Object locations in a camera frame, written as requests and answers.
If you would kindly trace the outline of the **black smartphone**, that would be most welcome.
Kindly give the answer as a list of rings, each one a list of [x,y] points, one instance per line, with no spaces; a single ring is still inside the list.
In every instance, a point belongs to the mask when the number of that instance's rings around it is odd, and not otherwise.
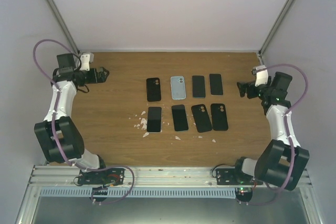
[[[221,74],[211,73],[209,75],[211,95],[223,95],[223,83]]]

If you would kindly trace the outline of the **black phone case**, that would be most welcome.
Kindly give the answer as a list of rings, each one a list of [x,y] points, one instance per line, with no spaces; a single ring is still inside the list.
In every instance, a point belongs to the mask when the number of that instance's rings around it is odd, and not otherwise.
[[[227,131],[228,120],[226,107],[222,103],[211,104],[212,127],[215,131]]]
[[[212,130],[212,124],[204,104],[197,104],[191,107],[196,129],[199,133],[209,132]]]
[[[146,79],[146,97],[148,102],[161,101],[161,86],[159,78]]]

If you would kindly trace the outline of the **black phone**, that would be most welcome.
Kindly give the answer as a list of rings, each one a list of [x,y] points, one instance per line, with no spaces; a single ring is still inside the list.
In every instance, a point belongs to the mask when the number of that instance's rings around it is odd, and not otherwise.
[[[162,108],[150,106],[148,108],[147,131],[149,133],[159,133],[161,131]]]
[[[192,76],[192,94],[194,98],[206,97],[204,76]]]

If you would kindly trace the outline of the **light blue phone case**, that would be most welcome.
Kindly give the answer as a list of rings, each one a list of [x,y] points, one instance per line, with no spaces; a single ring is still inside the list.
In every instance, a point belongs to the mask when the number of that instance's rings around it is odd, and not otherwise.
[[[183,76],[172,76],[170,79],[173,100],[186,99],[185,81]]]

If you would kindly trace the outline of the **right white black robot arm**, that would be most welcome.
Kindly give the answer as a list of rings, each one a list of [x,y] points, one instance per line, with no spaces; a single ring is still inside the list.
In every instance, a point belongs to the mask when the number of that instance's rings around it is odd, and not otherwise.
[[[271,78],[263,71],[256,74],[255,81],[237,83],[241,97],[260,98],[271,134],[259,159],[241,157],[236,161],[232,176],[237,184],[255,178],[288,191],[296,188],[310,155],[293,133],[292,105],[286,99],[291,81],[292,76],[286,73],[276,72]]]

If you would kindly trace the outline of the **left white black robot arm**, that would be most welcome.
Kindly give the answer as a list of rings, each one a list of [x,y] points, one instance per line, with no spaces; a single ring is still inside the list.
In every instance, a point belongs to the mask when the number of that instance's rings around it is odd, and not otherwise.
[[[71,119],[72,105],[77,92],[88,93],[89,84],[106,82],[109,71],[104,67],[92,68],[91,52],[79,56],[57,56],[58,68],[52,73],[52,100],[47,115],[35,124],[34,132],[46,160],[59,164],[69,161],[79,165],[96,184],[108,179],[103,159],[85,149],[83,138]]]

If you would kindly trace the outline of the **white debris pile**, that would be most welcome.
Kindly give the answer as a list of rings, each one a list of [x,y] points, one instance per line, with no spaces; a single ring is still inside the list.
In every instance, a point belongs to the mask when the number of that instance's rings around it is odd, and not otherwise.
[[[148,111],[143,110],[139,113],[134,113],[133,116],[129,116],[129,121],[134,121],[133,125],[129,127],[129,131],[137,132],[142,138],[158,138],[159,140],[167,140],[168,142],[173,144],[173,141],[208,141],[212,143],[216,143],[219,140],[218,136],[214,135],[214,132],[205,132],[199,133],[196,129],[196,124],[193,119],[192,112],[186,110],[186,118],[188,123],[188,130],[187,131],[175,131],[172,111],[171,107],[162,105],[162,112],[161,112],[161,129],[159,132],[148,132]]]

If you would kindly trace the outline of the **right aluminium frame post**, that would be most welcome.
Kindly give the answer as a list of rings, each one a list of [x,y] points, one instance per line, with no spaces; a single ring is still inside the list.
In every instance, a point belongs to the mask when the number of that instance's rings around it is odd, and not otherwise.
[[[280,13],[278,14],[274,24],[272,25],[269,33],[266,36],[266,39],[264,40],[261,48],[258,50],[257,52],[257,56],[261,59],[264,52],[266,51],[266,49],[268,48],[270,42],[272,41],[274,35],[276,34],[276,32],[278,31],[280,25],[282,24],[282,22],[284,21],[284,19],[286,18],[287,14],[289,13],[289,11],[291,10],[291,8],[293,7],[294,3],[296,0],[286,0]]]

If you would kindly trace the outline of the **aluminium frame post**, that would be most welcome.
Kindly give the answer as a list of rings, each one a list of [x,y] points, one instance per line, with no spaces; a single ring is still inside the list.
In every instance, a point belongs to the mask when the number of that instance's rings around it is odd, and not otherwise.
[[[264,52],[266,51],[266,49],[268,48],[270,42],[272,41],[274,35],[276,34],[276,32],[278,31],[280,25],[282,24],[282,22],[284,21],[284,19],[286,18],[287,14],[289,13],[289,11],[291,10],[291,8],[293,7],[294,3],[296,0],[286,0],[280,13],[278,14],[274,24],[272,25],[269,33],[266,36],[266,39],[264,40],[261,48],[258,50],[257,52],[257,56],[261,59]]]
[[[51,10],[57,24],[59,25],[63,35],[65,36],[68,44],[71,46],[71,49],[75,52],[79,52],[80,50],[78,49],[78,47],[77,47],[69,29],[68,29],[68,27],[67,27],[59,9],[58,9],[55,1],[54,0],[45,0],[45,1],[48,5],[49,9]]]

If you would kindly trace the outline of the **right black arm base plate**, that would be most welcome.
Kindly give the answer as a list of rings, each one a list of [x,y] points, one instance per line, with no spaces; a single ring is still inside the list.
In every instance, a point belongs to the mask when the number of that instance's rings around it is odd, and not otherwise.
[[[254,184],[263,184],[234,167],[215,166],[211,171],[211,175],[216,179],[217,185],[253,186]]]

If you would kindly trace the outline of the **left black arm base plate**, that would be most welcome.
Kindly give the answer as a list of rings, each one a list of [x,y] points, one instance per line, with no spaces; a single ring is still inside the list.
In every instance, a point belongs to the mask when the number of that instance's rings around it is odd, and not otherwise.
[[[79,175],[74,178],[73,182],[77,186],[117,186],[123,184],[124,172],[124,168],[112,168],[102,172],[83,172],[80,170]]]

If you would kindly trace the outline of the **aluminium front rail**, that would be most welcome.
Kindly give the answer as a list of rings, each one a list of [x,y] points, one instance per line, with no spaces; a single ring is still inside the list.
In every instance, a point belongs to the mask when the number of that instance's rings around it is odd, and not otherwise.
[[[211,167],[133,166],[135,187],[215,188]],[[73,186],[79,169],[69,166],[35,166],[28,181],[32,186]]]

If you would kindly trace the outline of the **left aluminium frame post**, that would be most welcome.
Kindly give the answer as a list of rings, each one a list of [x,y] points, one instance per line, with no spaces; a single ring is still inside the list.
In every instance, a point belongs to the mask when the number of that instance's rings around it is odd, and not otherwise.
[[[69,29],[68,29],[68,27],[67,27],[59,9],[58,9],[55,1],[54,0],[45,0],[45,1],[48,5],[49,9],[51,10],[57,24],[59,25],[63,35],[65,36],[68,44],[71,46],[71,49],[75,52],[79,52],[80,50],[78,49],[78,47],[77,47]]]

